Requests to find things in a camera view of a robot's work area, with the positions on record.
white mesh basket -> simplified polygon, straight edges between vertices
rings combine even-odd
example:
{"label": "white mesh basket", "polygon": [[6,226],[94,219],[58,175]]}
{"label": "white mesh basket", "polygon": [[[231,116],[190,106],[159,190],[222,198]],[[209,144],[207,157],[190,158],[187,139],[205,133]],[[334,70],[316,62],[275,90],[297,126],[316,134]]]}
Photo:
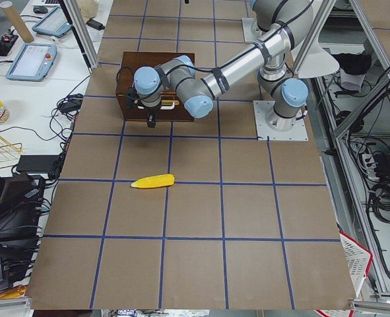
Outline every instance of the white mesh basket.
{"label": "white mesh basket", "polygon": [[[358,297],[371,267],[372,253],[343,232],[340,232],[340,240],[354,291]],[[352,317],[354,313],[353,310],[316,310],[316,312],[324,317]]]}

blue joint cap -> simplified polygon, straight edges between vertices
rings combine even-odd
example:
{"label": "blue joint cap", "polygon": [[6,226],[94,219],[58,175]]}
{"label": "blue joint cap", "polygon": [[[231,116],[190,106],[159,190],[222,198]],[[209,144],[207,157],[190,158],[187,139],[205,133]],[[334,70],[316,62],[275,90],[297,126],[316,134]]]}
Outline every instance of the blue joint cap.
{"label": "blue joint cap", "polygon": [[187,99],[184,104],[184,108],[196,119],[205,117],[213,106],[212,99],[208,96],[194,96]]}
{"label": "blue joint cap", "polygon": [[152,94],[160,84],[160,75],[152,67],[141,67],[135,73],[135,88],[139,94]]}
{"label": "blue joint cap", "polygon": [[282,84],[281,93],[291,107],[300,108],[305,104],[309,91],[303,81],[290,78]]}
{"label": "blue joint cap", "polygon": [[[193,66],[193,63],[192,61],[190,60],[189,56],[187,55],[182,55],[182,56],[179,56],[179,57],[176,57],[176,59],[178,59],[179,61],[181,61],[182,63],[188,65],[188,66]],[[193,77],[195,76],[195,70],[192,69],[192,68],[188,68],[189,72],[190,72],[190,75],[192,75]]]}

computer mouse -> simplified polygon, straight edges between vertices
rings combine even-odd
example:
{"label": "computer mouse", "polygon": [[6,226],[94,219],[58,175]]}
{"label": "computer mouse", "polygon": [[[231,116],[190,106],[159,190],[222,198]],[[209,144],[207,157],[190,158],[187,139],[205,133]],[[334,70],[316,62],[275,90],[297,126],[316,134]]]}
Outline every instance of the computer mouse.
{"label": "computer mouse", "polygon": [[34,6],[34,13],[38,15],[44,15],[48,12],[48,9],[42,5],[36,5]]}

brown wooden box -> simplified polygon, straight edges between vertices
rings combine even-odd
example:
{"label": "brown wooden box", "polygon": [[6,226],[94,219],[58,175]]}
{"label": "brown wooden box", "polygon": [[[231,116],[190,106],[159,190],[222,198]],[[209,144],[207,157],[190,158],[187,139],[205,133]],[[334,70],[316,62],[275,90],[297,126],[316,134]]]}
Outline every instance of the brown wooden box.
{"label": "brown wooden box", "polygon": [[[121,60],[121,66],[124,65],[130,67],[133,71],[136,71],[142,66],[155,67],[163,64],[175,57],[181,55],[187,55],[192,62],[195,62],[194,53],[156,53],[156,52],[123,52],[123,59]],[[132,76],[129,71],[123,70],[120,73],[118,82],[120,86],[127,90],[132,85]],[[148,112],[144,109],[139,109],[137,105],[133,105],[132,109],[126,107],[127,97],[124,96],[122,91],[117,87],[115,90],[118,103],[123,112],[124,120],[127,121],[146,121],[148,118]],[[162,94],[162,100],[178,100],[179,104],[175,106],[173,110],[159,110],[156,113],[156,121],[184,121],[192,122],[193,117],[184,108],[183,103],[177,97],[173,90],[164,91]]]}

cardboard tube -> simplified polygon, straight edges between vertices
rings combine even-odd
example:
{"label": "cardboard tube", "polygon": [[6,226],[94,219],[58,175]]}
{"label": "cardboard tube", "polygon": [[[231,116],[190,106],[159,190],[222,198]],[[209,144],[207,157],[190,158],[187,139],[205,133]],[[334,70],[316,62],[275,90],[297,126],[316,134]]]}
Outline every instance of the cardboard tube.
{"label": "cardboard tube", "polygon": [[11,1],[4,1],[0,3],[0,8],[5,13],[5,16],[10,20],[11,24],[16,29],[18,35],[23,39],[25,43],[31,43],[34,41],[33,35],[29,32],[28,27],[23,22],[20,14],[17,12],[16,7]]}

